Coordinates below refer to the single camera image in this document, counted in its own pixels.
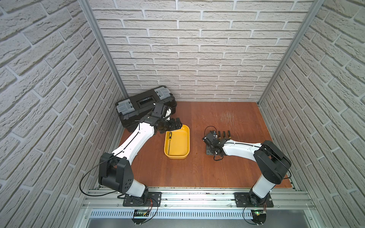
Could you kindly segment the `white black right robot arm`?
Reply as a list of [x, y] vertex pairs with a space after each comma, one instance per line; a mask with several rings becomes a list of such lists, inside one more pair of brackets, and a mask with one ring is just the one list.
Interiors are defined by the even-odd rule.
[[213, 155], [237, 156], [252, 160], [258, 165], [261, 176], [250, 189], [248, 199], [253, 205], [261, 205], [269, 192], [282, 183], [291, 167], [290, 159], [272, 142], [237, 142], [232, 139], [219, 139], [212, 132], [202, 139]]

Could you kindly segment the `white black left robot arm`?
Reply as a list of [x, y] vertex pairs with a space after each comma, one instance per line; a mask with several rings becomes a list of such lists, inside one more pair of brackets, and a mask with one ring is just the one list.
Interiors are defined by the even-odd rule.
[[154, 109], [142, 117], [133, 133], [112, 153], [100, 157], [98, 183], [121, 194], [144, 198], [148, 187], [134, 179], [131, 168], [134, 158], [144, 144], [157, 132], [179, 130], [179, 118], [171, 118], [173, 109], [163, 103], [156, 103]]

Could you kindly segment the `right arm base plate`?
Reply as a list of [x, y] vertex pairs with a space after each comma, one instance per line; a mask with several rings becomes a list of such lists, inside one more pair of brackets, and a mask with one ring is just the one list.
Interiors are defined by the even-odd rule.
[[238, 207], [238, 208], [245, 208], [245, 207], [273, 208], [274, 207], [270, 192], [264, 198], [260, 198], [252, 190], [250, 190], [249, 192], [235, 192], [233, 195], [234, 195], [236, 207]]

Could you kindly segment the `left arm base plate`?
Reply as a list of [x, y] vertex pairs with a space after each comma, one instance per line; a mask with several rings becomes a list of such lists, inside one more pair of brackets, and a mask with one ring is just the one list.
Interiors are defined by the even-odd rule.
[[126, 195], [124, 197], [124, 207], [159, 207], [161, 205], [162, 192], [145, 191], [142, 197]]

